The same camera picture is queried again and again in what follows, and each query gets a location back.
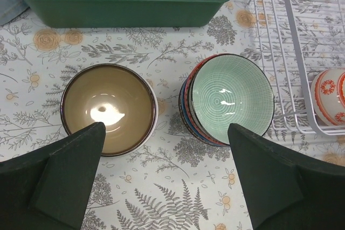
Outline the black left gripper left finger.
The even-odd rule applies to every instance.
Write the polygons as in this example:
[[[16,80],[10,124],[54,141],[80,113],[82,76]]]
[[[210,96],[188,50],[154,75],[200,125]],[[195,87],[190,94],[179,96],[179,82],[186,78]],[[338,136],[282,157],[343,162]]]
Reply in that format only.
[[[80,229],[105,134],[93,123],[1,162],[1,229]]]

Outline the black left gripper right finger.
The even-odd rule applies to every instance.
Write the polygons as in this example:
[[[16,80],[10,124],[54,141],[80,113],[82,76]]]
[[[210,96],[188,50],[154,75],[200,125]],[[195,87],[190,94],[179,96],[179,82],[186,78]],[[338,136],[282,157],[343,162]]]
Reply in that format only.
[[[344,229],[344,167],[239,124],[228,137],[253,229]]]

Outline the white orange ring bowl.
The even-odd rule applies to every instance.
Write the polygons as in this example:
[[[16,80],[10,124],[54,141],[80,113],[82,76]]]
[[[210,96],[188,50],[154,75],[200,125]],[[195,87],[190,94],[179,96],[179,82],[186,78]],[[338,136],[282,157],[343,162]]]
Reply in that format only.
[[[319,119],[328,126],[344,126],[344,69],[332,68],[319,73],[310,91]]]

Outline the red diamond pattern bowl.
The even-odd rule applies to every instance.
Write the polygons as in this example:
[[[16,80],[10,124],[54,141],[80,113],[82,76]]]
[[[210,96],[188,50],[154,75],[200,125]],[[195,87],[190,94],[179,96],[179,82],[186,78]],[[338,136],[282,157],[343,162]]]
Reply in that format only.
[[[202,66],[206,62],[208,62],[209,60],[211,60],[215,57],[221,56],[221,55],[225,55],[225,53],[215,54],[215,55],[209,56],[209,57],[203,59],[198,65],[196,65],[195,68],[191,71],[191,73],[188,75],[188,77],[186,79],[187,84],[186,84],[186,88],[184,91],[184,102],[185,102],[187,109],[189,110],[189,112],[188,112],[189,118],[193,121],[194,125],[198,128],[198,131],[200,133],[202,133],[204,136],[209,136],[209,137],[212,137],[212,136],[204,129],[204,127],[201,125],[201,123],[200,123],[200,121],[196,115],[194,103],[193,103],[193,98],[192,98],[192,90],[194,87],[195,77],[196,77],[197,73],[199,72],[199,70],[202,68]]]

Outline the black gold bowl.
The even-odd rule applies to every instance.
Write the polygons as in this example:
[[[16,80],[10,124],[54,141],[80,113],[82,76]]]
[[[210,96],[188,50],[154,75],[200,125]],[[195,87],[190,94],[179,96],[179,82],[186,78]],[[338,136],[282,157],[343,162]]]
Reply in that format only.
[[[67,84],[60,118],[70,135],[95,122],[105,125],[102,156],[124,156],[142,147],[158,120],[151,85],[124,66],[98,64],[83,69]]]

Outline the pale green bowl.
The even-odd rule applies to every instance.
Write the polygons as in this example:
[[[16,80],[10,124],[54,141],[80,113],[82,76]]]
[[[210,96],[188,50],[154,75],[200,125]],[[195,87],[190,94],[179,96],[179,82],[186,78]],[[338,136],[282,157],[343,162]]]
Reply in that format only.
[[[274,95],[265,73],[252,61],[225,54],[206,62],[195,77],[196,115],[214,138],[229,143],[231,123],[264,135],[274,115]]]

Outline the brown checker pattern bowl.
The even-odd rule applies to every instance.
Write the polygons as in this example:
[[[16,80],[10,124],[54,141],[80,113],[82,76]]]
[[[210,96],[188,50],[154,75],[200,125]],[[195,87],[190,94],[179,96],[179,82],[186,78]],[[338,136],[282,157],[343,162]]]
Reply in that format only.
[[[188,127],[188,124],[185,120],[185,117],[184,117],[184,112],[183,112],[183,109],[182,109],[182,95],[183,95],[183,89],[184,89],[184,83],[182,84],[181,86],[181,89],[180,89],[180,93],[179,93],[179,97],[178,97],[178,107],[179,107],[179,112],[180,112],[180,116],[182,118],[182,121],[184,123],[184,125],[186,127]]]

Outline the blue triangle pattern bowl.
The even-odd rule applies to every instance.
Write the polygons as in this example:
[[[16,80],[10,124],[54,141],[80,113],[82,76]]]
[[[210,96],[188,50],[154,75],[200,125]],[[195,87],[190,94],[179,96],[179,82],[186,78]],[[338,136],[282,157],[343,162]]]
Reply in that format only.
[[[186,88],[186,84],[187,84],[187,80],[184,81],[184,89],[183,89],[183,95],[182,95],[182,109],[184,112],[185,120],[188,124],[187,129],[190,131],[190,133],[194,137],[196,137],[199,141],[201,141],[205,144],[212,145],[215,147],[228,147],[229,146],[228,144],[220,142],[220,141],[214,139],[213,137],[204,136],[202,133],[200,133],[198,131],[198,128],[194,125],[193,121],[189,118],[189,114],[188,114],[189,110],[187,109],[185,102],[184,102],[184,91]]]

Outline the plain white bowl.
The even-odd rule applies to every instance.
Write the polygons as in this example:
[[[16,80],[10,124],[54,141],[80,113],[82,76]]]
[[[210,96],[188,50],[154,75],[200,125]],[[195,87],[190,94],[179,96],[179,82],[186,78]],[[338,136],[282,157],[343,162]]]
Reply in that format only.
[[[152,136],[158,120],[158,102],[151,85],[143,79],[128,83],[105,107],[103,156],[124,156],[141,148]]]

